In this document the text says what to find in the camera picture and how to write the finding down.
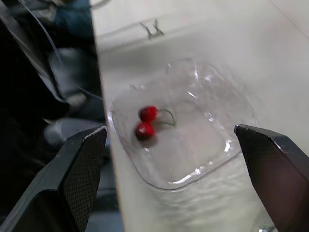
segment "cable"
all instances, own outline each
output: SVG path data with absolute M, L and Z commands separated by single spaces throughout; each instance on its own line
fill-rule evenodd
M 56 48 L 56 46 L 55 46 L 55 44 L 54 44 L 52 38 L 50 37 L 48 31 L 45 29 L 45 27 L 44 27 L 43 24 L 40 22 L 40 20 L 35 16 L 35 14 L 34 14 L 34 13 L 33 13 L 21 0 L 17 0 L 17 1 L 19 1 L 19 3 L 22 4 L 22 5 L 24 6 L 24 8 L 25 8 L 25 9 L 32 15 L 32 17 L 38 22 L 38 24 L 40 25 L 40 27 L 42 28 L 42 30 L 43 30 L 44 33 L 46 34 L 46 37 L 47 37 L 49 43 L 51 44 L 51 46 L 52 46 L 52 48 L 53 48 L 53 50 L 54 50 L 54 52 L 55 52 L 55 55 L 56 55 L 56 57 L 57 57 L 57 59 L 58 59 L 58 62 L 59 62 L 59 65 L 61 66 L 61 68 L 64 69 L 64 64 L 63 64 L 63 62 L 62 62 L 61 56 L 60 56 L 60 54 L 59 54 L 59 51 L 58 51 L 58 49 Z M 76 87 L 78 87 L 81 91 L 85 92 L 85 93 L 88 94 L 89 96 L 92 96 L 92 97 L 94 97 L 94 98 L 103 100 L 102 97 L 100 97 L 100 96 L 98 96 L 98 95 L 95 95 L 95 94 L 93 94 L 93 93 L 87 91 L 86 89 L 83 89 L 82 87 L 80 87 L 80 86 L 79 86 L 78 84 L 76 84 L 76 83 L 74 83 L 74 84 L 76 85 Z
M 49 3 L 57 8 L 61 8 L 61 9 L 65 9 L 65 10 L 69 10 L 69 11 L 87 11 L 90 9 L 97 9 L 100 8 L 102 6 L 104 6 L 105 4 L 107 4 L 110 0 L 101 0 L 93 5 L 90 6 L 85 6 L 85 7 L 70 7 L 70 6 L 62 6 L 62 5 L 58 5 L 56 3 L 54 3 L 52 0 L 37 0 L 40 2 L 44 2 L 44 3 Z

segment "white wire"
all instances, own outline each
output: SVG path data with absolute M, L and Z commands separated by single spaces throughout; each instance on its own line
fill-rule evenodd
M 21 0 L 17 0 L 19 1 L 20 4 L 22 4 L 24 6 L 24 8 L 32 15 L 32 17 L 38 22 L 38 24 L 40 25 L 40 27 L 42 28 L 42 30 L 44 31 L 44 33 L 46 34 L 46 37 L 49 41 L 49 43 L 51 44 L 54 52 L 55 52 L 55 55 L 58 59 L 58 62 L 59 62 L 59 65 L 61 66 L 62 69 L 64 69 L 64 64 L 62 62 L 62 59 L 61 59 L 61 56 L 59 54 L 59 51 L 58 49 L 56 48 L 52 38 L 50 37 L 49 33 L 47 32 L 47 30 L 45 29 L 45 27 L 43 26 L 43 24 L 40 22 L 40 20 L 37 18 L 37 16 L 35 16 L 35 14 L 21 1 Z M 86 89 L 83 89 L 82 87 L 80 87 L 78 84 L 74 83 L 76 85 L 76 87 L 78 87 L 81 91 L 85 92 L 86 94 L 94 97 L 94 98 L 98 98 L 100 100 L 103 100 L 102 97 L 98 96 L 98 95 L 95 95 L 89 91 L 87 91 Z

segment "clear plastic container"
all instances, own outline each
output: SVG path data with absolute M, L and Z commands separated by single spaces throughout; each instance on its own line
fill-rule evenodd
M 138 111 L 147 105 L 170 110 L 177 125 L 155 127 L 155 138 L 140 142 L 134 130 Z M 161 117 L 170 120 L 168 114 Z M 257 125 L 241 94 L 211 65 L 192 59 L 169 64 L 166 76 L 124 90 L 113 99 L 108 119 L 138 173 L 161 190 L 180 189 L 232 159 L 240 152 L 234 126 Z

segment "cherry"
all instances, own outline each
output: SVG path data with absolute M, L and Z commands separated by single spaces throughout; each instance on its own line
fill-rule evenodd
M 154 136 L 154 129 L 150 122 L 141 122 L 137 125 L 135 129 L 135 136 L 138 140 L 150 139 Z
M 146 106 L 141 108 L 139 111 L 140 119 L 143 122 L 151 122 L 156 119 L 158 114 L 158 109 L 155 106 Z

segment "white table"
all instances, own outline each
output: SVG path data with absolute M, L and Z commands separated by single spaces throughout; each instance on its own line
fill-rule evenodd
M 166 35 L 114 51 L 115 40 L 121 44 L 128 38 L 104 36 L 147 18 L 201 9 L 208 20 L 196 34 Z M 261 127 L 288 135 L 309 154 L 309 41 L 269 1 L 112 0 L 93 10 L 93 21 L 105 109 L 123 88 L 151 79 L 149 73 L 169 61 L 201 55 L 221 61 L 245 84 L 242 91 Z M 156 192 L 109 133 L 125 231 L 251 231 L 263 212 L 242 155 L 181 192 Z

